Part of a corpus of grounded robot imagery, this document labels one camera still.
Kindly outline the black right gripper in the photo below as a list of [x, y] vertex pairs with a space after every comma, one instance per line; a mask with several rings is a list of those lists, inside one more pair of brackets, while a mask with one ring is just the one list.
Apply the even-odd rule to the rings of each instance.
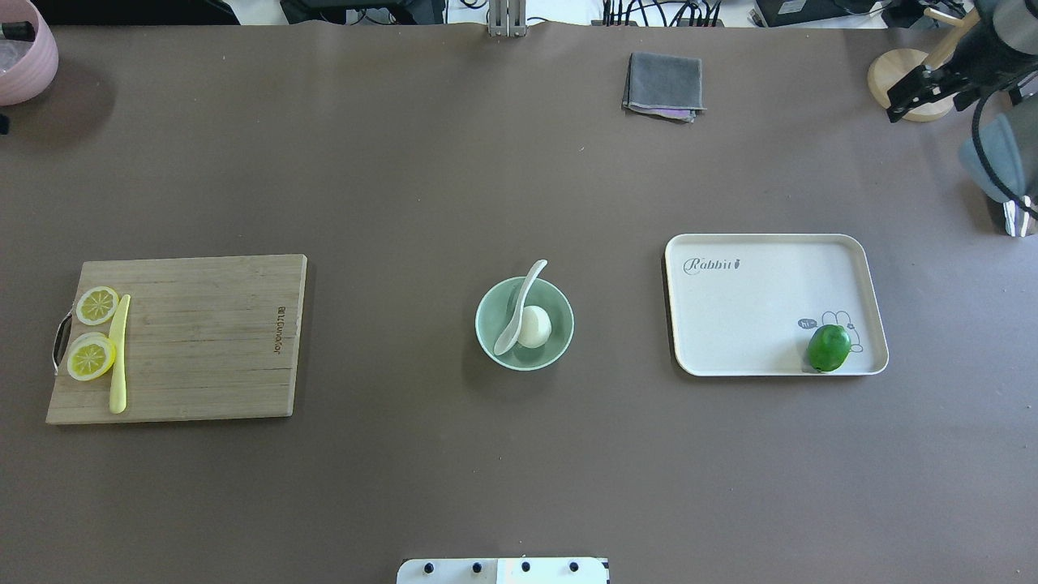
[[887, 90], [890, 122], [937, 121], [964, 111], [991, 89], [1035, 69], [1035, 16], [990, 16], [957, 44], [945, 67], [920, 64]]

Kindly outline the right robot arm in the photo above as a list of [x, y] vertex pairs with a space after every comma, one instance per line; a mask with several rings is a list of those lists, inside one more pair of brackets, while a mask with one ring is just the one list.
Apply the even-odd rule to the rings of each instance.
[[972, 111], [969, 137], [960, 161], [976, 183], [1000, 204], [1036, 215], [1036, 96], [1020, 99], [982, 123], [998, 93], [1019, 88], [1036, 76], [1037, 10], [1034, 1], [975, 1], [941, 44], [880, 95], [887, 119], [901, 121], [924, 105], [952, 100]]

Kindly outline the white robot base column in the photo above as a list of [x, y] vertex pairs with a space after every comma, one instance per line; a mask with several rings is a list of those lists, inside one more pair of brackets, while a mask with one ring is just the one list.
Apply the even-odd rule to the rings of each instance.
[[420, 558], [401, 563], [397, 583], [609, 583], [608, 560], [593, 556]]

